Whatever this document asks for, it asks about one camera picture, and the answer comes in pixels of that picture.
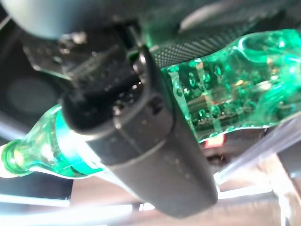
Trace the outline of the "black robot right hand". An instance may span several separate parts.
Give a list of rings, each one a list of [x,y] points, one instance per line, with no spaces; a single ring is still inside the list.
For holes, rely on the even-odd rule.
[[[0,176],[105,172],[176,218],[217,202],[199,148],[301,113],[298,0],[3,0],[32,67],[71,87]]]

